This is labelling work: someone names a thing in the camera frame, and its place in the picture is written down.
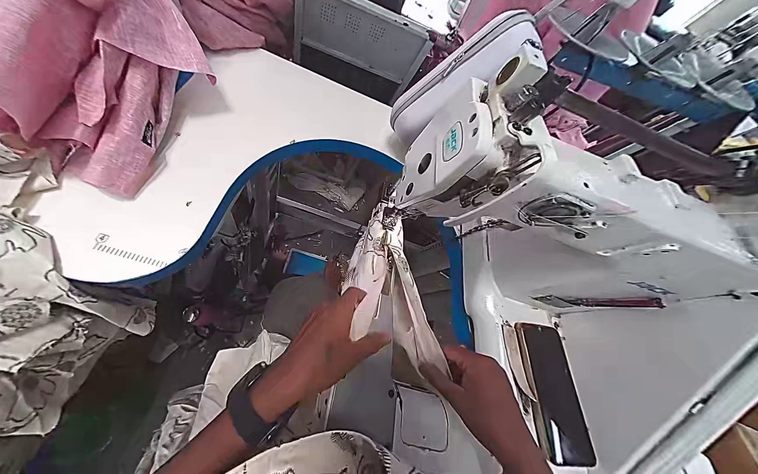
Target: wristwatch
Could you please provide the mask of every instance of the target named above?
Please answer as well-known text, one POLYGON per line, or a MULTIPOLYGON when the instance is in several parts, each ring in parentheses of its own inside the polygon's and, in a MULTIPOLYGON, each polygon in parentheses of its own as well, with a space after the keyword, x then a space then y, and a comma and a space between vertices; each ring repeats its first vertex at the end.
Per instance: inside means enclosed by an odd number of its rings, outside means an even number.
POLYGON ((288 424, 291 414, 296 409, 292 406, 273 423, 266 422, 256 412, 250 400, 250 387, 259 380, 267 368, 267 363, 257 363, 226 397, 226 411, 230 414, 236 433, 242 437, 246 445, 257 448, 270 447, 271 442, 279 434, 279 430, 288 424))

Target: person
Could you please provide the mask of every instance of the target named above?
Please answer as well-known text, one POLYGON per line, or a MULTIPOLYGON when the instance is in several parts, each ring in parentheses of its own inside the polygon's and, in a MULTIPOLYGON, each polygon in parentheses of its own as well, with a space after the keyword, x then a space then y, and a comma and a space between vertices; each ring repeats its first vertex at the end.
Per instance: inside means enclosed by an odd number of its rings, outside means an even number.
MULTIPOLYGON (((381 333, 368 334, 358 341, 350 339, 353 313, 364 296, 363 291, 351 287, 311 312, 288 349, 268 366, 247 393, 259 417, 273 423, 301 400, 340 381, 390 342, 390 337, 381 333)), ((421 372, 451 404, 472 435, 500 462, 504 473, 551 472, 528 431, 511 383, 500 365, 466 348, 444 348, 444 353, 451 378, 435 367, 421 367, 421 372)), ((336 465, 334 472, 350 471, 342 470, 341 466, 353 466, 360 473, 417 472, 416 467, 396 459, 369 438, 347 432, 332 437, 316 434, 252 457, 254 452, 255 446, 245 443, 229 410, 224 410, 157 472, 320 474, 331 472, 333 462, 343 463, 336 465), (335 449, 342 444, 346 449, 335 449), (336 452, 325 452, 329 446, 336 452)))

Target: cloth scrap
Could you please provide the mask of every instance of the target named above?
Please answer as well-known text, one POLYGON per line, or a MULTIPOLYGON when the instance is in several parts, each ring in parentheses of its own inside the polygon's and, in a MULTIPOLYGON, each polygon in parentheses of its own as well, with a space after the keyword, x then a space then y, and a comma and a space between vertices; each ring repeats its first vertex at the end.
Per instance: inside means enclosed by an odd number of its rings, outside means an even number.
POLYGON ((288 182, 297 189, 317 192, 344 210, 352 210, 355 203, 365 194, 366 184, 362 180, 352 180, 348 187, 314 176, 309 173, 297 173, 287 177, 288 182))

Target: black label on fabric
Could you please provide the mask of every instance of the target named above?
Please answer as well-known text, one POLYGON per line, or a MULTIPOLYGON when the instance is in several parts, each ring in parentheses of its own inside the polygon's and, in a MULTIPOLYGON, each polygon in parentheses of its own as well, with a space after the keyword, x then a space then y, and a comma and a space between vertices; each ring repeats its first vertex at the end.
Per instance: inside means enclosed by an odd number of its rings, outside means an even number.
POLYGON ((154 124, 151 123, 150 120, 145 124, 145 130, 142 131, 142 143, 148 145, 149 147, 153 146, 154 124))

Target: label tag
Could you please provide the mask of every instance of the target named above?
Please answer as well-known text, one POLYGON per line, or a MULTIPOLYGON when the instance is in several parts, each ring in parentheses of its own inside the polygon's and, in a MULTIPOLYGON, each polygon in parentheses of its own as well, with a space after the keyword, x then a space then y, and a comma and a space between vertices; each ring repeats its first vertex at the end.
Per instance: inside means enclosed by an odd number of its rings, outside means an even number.
POLYGON ((149 120, 142 131, 142 143, 149 147, 154 146, 154 124, 149 120))
POLYGON ((443 136, 443 160, 449 161, 458 156, 461 152, 461 146, 463 145, 464 129, 461 128, 460 122, 455 122, 455 125, 449 129, 446 135, 443 136))

